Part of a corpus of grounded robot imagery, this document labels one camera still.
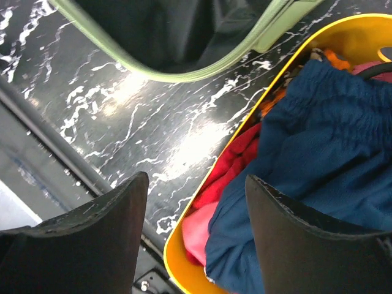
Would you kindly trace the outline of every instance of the trash bin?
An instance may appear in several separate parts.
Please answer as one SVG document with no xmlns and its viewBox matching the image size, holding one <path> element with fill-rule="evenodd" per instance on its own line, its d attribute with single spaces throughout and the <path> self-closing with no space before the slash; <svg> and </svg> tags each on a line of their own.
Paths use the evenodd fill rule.
<svg viewBox="0 0 392 294">
<path fill-rule="evenodd" d="M 264 97 L 266 97 L 276 85 L 281 84 L 284 73 L 296 67 L 301 59 L 305 55 L 308 55 L 313 48 L 329 48 L 339 56 L 344 57 L 353 66 L 377 60 L 389 62 L 388 56 L 385 56 L 383 52 L 387 52 L 388 50 L 384 49 L 389 48 L 392 45 L 392 34 L 390 34 L 391 28 L 392 15 L 363 14 L 341 19 L 316 32 L 305 41 L 279 72 L 267 91 L 265 91 L 253 108 L 248 118 L 235 132 L 229 144 L 241 132 L 246 130 L 247 121 L 252 118 Z M 203 267 L 193 265 L 188 261 L 181 231 L 183 218 L 187 215 L 192 201 L 198 195 L 200 188 L 211 171 L 208 173 L 205 180 L 194 194 L 193 199 L 189 202 L 187 208 L 179 218 L 177 226 L 170 234 L 165 246 L 164 260 L 167 271 L 185 293 L 225 293 L 222 289 L 207 280 Z"/>
<path fill-rule="evenodd" d="M 265 52 L 323 0 L 51 0 L 133 72 L 166 82 L 208 78 Z"/>
</svg>

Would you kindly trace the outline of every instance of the navy blue garment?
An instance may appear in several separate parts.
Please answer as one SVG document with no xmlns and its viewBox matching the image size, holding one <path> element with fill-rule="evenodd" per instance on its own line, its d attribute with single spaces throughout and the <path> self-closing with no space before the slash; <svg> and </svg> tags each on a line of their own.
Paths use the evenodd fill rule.
<svg viewBox="0 0 392 294">
<path fill-rule="evenodd" d="M 265 117 L 257 158 L 222 193 L 209 223 L 207 276 L 230 292 L 264 293 L 247 175 L 335 218 L 392 230 L 391 156 L 392 85 L 308 61 Z"/>
</svg>

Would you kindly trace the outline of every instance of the black cable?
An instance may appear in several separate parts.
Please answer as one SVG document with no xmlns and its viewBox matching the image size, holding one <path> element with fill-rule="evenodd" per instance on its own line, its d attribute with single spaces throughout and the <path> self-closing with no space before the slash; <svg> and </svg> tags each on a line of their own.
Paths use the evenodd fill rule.
<svg viewBox="0 0 392 294">
<path fill-rule="evenodd" d="M 361 71 L 357 76 L 364 80 L 368 80 L 386 72 L 392 72 L 392 62 L 377 64 L 376 66 Z"/>
</svg>

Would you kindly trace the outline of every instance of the green bin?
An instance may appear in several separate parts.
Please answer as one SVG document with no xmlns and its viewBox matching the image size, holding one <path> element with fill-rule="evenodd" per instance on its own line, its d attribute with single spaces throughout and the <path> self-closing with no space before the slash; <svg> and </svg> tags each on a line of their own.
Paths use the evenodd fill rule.
<svg viewBox="0 0 392 294">
<path fill-rule="evenodd" d="M 51 0 L 104 52 L 150 80 L 189 82 L 263 53 L 323 0 Z"/>
</svg>

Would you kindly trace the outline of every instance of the red cloth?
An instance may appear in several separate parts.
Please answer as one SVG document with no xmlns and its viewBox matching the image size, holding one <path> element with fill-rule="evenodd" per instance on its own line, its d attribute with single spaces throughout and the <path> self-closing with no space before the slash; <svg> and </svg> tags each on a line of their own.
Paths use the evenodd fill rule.
<svg viewBox="0 0 392 294">
<path fill-rule="evenodd" d="M 352 74 L 358 75 L 360 72 L 364 71 L 365 69 L 368 69 L 372 66 L 376 66 L 381 63 L 382 62 L 380 62 L 380 61 L 374 61 L 374 62 L 360 64 L 360 65 L 355 66 L 353 68 Z M 375 76 L 374 79 L 379 80 L 379 81 L 387 81 L 389 83 L 392 83 L 392 72 L 381 73 L 380 75 Z"/>
<path fill-rule="evenodd" d="M 261 126 L 261 123 L 252 126 L 227 146 L 193 201 L 192 208 L 196 211 L 183 220 L 184 245 L 187 258 L 193 264 L 203 266 L 206 264 L 204 248 L 209 237 L 209 220 L 225 187 L 257 157 Z"/>
<path fill-rule="evenodd" d="M 218 158 L 192 207 L 201 207 L 219 201 L 225 187 L 257 157 L 258 136 L 262 124 L 258 123 L 242 133 Z"/>
</svg>

